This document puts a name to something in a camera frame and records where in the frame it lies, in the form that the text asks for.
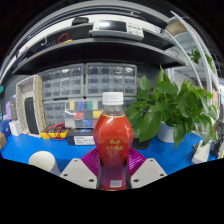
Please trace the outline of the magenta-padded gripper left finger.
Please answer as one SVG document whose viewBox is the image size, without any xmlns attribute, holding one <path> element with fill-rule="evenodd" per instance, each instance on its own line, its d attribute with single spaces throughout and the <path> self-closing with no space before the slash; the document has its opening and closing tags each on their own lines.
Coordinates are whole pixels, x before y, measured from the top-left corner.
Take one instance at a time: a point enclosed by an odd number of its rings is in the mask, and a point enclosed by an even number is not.
<svg viewBox="0 0 224 224">
<path fill-rule="evenodd" d="M 96 189 L 99 171 L 99 156 L 97 149 L 93 148 L 81 159 L 73 158 L 60 174 L 60 177 L 78 186 Z"/>
</svg>

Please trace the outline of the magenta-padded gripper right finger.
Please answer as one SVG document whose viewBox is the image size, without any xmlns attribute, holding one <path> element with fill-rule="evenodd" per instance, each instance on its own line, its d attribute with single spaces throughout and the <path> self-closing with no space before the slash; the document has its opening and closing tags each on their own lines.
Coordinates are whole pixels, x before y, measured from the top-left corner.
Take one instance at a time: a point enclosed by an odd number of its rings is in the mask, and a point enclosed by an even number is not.
<svg viewBox="0 0 224 224">
<path fill-rule="evenodd" d="M 154 158 L 146 159 L 136 149 L 130 150 L 127 169 L 131 189 L 141 188 L 166 176 Z"/>
</svg>

